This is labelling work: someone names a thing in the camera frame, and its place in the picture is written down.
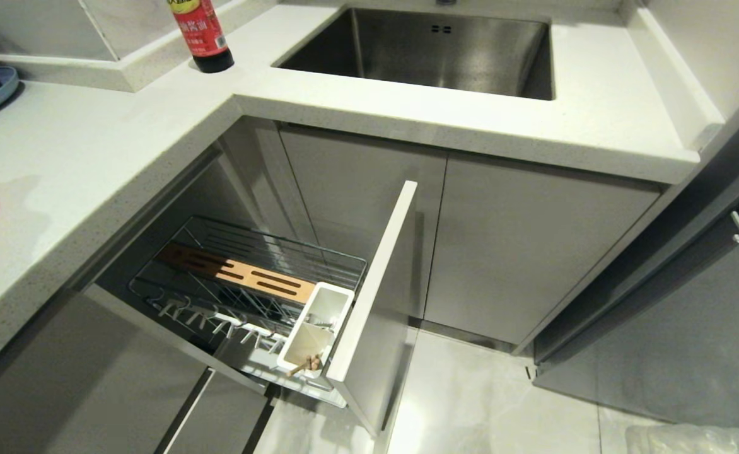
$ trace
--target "soy sauce bottle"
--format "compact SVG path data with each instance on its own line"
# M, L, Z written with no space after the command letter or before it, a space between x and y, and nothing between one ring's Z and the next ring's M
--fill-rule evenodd
M217 73L232 66L221 24L211 0L168 0L193 60L203 73Z

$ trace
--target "wire basket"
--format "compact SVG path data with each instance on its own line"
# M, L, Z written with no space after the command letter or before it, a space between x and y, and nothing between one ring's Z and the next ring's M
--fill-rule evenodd
M329 282L356 293L367 266L364 259L346 253L203 216L191 216L160 252L173 245L203 250L312 284ZM275 337L281 339L291 333L303 309L300 302L221 281L209 274L175 267L160 260L159 256L160 253L157 253L139 270L128 288L159 310L160 315L165 315L168 308L173 308L173 314L168 315L210 344L211 348L217 343L216 339L226 336L232 327L252 327L250 329L259 333L277 333ZM182 311L191 314L180 317ZM193 313L204 313L205 316L199 319ZM211 315L218 313L225 317L216 319ZM221 319L241 323L236 325L230 322L229 329L223 330ZM261 339L265 338L258 335L256 347L276 349L277 344L269 342L262 345Z

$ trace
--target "lower cabinet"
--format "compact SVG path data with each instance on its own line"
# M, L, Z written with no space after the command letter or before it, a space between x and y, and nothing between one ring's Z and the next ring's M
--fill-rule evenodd
M371 260L406 180L418 182L412 282L424 313L447 152L309 127L280 131L301 198L322 247Z
M651 183L452 153L425 319L523 342L659 194Z
M0 452L155 452L206 370L80 295L20 336L0 358ZM243 449L266 397L214 378L171 452Z

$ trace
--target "red bottle label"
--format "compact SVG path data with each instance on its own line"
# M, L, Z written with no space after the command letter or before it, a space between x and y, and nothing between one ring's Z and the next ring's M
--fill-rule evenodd
M216 10L211 0L168 0L190 53L210 57L226 50Z

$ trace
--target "kitchen sink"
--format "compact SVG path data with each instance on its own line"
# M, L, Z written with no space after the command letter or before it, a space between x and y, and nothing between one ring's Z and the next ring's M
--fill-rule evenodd
M548 25L346 9L284 69L553 100Z

